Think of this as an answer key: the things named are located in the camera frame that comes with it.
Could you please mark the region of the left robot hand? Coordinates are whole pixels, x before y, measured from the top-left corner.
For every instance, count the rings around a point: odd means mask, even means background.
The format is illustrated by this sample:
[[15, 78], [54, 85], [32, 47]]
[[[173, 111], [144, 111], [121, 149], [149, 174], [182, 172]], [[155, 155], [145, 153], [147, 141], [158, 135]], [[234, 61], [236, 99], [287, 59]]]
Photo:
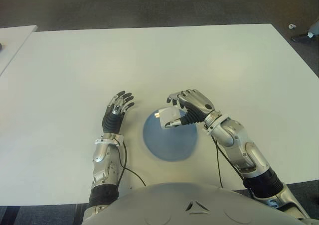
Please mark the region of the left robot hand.
[[132, 102], [133, 98], [132, 93], [126, 93], [125, 91], [121, 91], [112, 97], [102, 119], [103, 133], [119, 134], [127, 110], [135, 104]]

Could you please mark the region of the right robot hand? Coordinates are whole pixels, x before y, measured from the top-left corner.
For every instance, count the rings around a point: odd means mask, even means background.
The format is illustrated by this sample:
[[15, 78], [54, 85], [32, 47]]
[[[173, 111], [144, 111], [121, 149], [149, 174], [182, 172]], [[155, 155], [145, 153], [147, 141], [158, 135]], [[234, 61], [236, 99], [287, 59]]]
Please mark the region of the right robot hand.
[[181, 109], [186, 109], [186, 114], [178, 119], [167, 122], [164, 126], [165, 128], [204, 122], [209, 114], [215, 110], [213, 103], [204, 94], [195, 89], [170, 94], [166, 102], [172, 102], [173, 106], [179, 103]]

